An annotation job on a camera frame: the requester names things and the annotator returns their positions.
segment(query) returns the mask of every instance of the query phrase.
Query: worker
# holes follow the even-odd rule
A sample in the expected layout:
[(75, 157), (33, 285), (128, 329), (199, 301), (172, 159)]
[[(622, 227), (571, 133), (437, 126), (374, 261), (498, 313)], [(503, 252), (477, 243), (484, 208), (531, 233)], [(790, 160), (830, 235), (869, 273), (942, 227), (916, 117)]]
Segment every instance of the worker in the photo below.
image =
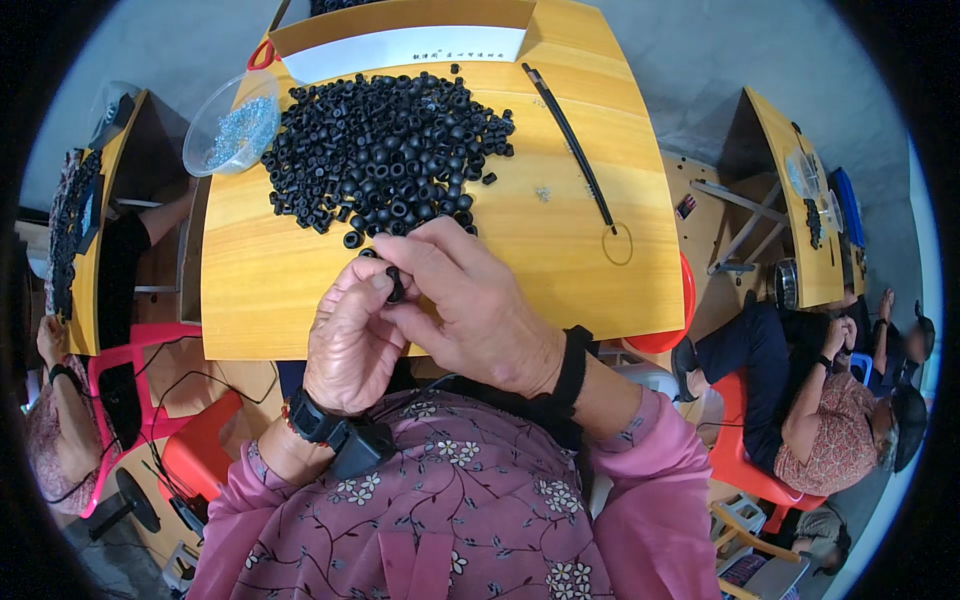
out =
[(902, 385), (877, 399), (850, 373), (853, 319), (830, 321), (825, 338), (819, 349), (800, 344), (788, 352), (791, 340), (777, 309), (760, 302), (696, 347), (684, 338), (672, 357), (685, 400), (746, 369), (743, 443), (750, 460), (795, 490), (823, 496), (852, 486), (876, 466), (903, 470), (926, 427), (916, 389)]
[[(139, 214), (128, 213), (104, 229), (97, 289), (101, 348), (130, 342), (137, 262), (187, 216), (195, 185), (192, 180), (179, 199)], [(104, 371), (97, 401), (105, 408), (110, 439), (101, 439), (86, 378), (86, 357), (67, 352), (66, 336), (59, 318), (47, 315), (28, 337), (36, 337), (43, 365), (39, 397), (26, 414), (25, 437), (44, 499), (59, 513), (79, 515), (93, 496), (107, 453), (119, 453), (135, 443), (141, 415), (132, 366)]]
[(880, 298), (874, 323), (874, 365), (867, 381), (875, 396), (886, 396), (898, 385), (909, 383), (914, 372), (933, 352), (937, 333), (933, 322), (924, 316), (920, 303), (914, 305), (917, 321), (906, 336), (890, 322), (894, 291), (887, 288)]
[[(670, 398), (589, 355), (583, 329), (548, 324), (453, 219), (373, 245), (381, 259), (354, 258), (320, 300), (287, 419), (246, 443), (210, 503), (188, 597), (717, 597), (707, 454)], [(389, 266), (405, 301), (385, 305)], [(530, 421), (442, 381), (382, 397), (408, 343), (584, 427), (613, 480), (603, 513), (591, 522), (572, 453)], [(338, 477), (346, 451), (310, 441), (338, 416), (389, 428), (396, 454)]]

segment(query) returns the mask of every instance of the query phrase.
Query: pink plastic chair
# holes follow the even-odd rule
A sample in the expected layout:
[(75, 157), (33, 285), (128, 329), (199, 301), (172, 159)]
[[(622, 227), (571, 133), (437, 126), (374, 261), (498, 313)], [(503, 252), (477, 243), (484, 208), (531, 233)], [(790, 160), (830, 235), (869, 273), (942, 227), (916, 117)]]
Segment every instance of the pink plastic chair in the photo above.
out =
[(684, 338), (686, 332), (690, 329), (690, 324), (693, 322), (693, 313), (697, 308), (697, 285), (693, 281), (693, 271), (690, 269), (690, 263), (686, 261), (683, 252), (680, 252), (680, 271), (684, 279), (684, 328), (623, 338), (621, 343), (624, 348), (644, 354), (662, 354), (673, 349)]
[(98, 379), (100, 373), (113, 367), (119, 367), (127, 363), (133, 363), (133, 372), (136, 375), (136, 394), (140, 400), (140, 436), (137, 437), (133, 446), (119, 454), (110, 451), (104, 455), (103, 462), (100, 464), (100, 472), (97, 474), (97, 484), (93, 489), (93, 495), (84, 511), (80, 514), (87, 518), (93, 514), (100, 500), (100, 492), (104, 483), (110, 475), (113, 467), (120, 462), (127, 452), (142, 445), (144, 440), (158, 440), (166, 438), (177, 433), (181, 427), (193, 419), (190, 417), (180, 417), (170, 419), (167, 410), (160, 407), (157, 410), (150, 398), (150, 386), (147, 382), (147, 374), (144, 373), (146, 361), (143, 357), (143, 349), (147, 346), (156, 346), (164, 342), (173, 342), (178, 338), (186, 336), (200, 337), (203, 330), (196, 325), (185, 325), (180, 323), (156, 323), (156, 324), (135, 324), (131, 326), (130, 343), (125, 346), (118, 346), (103, 350), (100, 356), (91, 356), (90, 362), (86, 367), (87, 379), (90, 384), (90, 394), (96, 398), (93, 400), (93, 415), (97, 421), (97, 428), (100, 431), (100, 439), (105, 445), (110, 444), (113, 436), (107, 426), (107, 413), (104, 411), (103, 402), (100, 400), (100, 386)]

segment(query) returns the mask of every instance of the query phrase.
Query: scissors handle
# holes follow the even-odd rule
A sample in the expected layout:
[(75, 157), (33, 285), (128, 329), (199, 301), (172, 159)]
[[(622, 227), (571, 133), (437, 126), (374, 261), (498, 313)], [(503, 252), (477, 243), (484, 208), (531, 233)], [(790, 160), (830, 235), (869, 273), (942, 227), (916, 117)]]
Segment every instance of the scissors handle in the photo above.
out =
[[(264, 54), (263, 61), (256, 62), (256, 57), (260, 56), (260, 51), (264, 48), (266, 48), (266, 53)], [(274, 60), (280, 62), (280, 55), (274, 50), (274, 43), (269, 39), (264, 39), (260, 42), (260, 45), (256, 47), (256, 50), (253, 51), (253, 54), (250, 55), (250, 59), (247, 60), (247, 70), (259, 71), (265, 69), (273, 64)]]

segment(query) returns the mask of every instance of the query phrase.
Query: plastic bowl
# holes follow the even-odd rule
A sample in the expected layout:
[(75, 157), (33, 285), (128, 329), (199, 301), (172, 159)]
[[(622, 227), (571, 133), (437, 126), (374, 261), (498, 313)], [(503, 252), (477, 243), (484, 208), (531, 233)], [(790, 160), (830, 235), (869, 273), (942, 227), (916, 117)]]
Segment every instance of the plastic bowl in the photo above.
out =
[(279, 85), (267, 71), (244, 73), (210, 96), (183, 140), (183, 166), (194, 177), (246, 171), (280, 125)]

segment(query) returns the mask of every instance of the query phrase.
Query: shoe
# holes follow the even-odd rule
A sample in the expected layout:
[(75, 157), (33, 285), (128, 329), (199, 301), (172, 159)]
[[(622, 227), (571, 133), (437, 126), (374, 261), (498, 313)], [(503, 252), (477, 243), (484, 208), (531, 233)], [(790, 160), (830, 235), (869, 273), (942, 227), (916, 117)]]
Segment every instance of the shoe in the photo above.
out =
[(673, 376), (677, 380), (677, 387), (680, 393), (674, 398), (675, 402), (686, 403), (693, 402), (697, 398), (690, 394), (686, 388), (686, 374), (694, 372), (700, 367), (697, 361), (697, 352), (693, 349), (693, 342), (690, 338), (684, 336), (679, 344), (673, 348), (670, 355), (670, 366), (673, 368)]

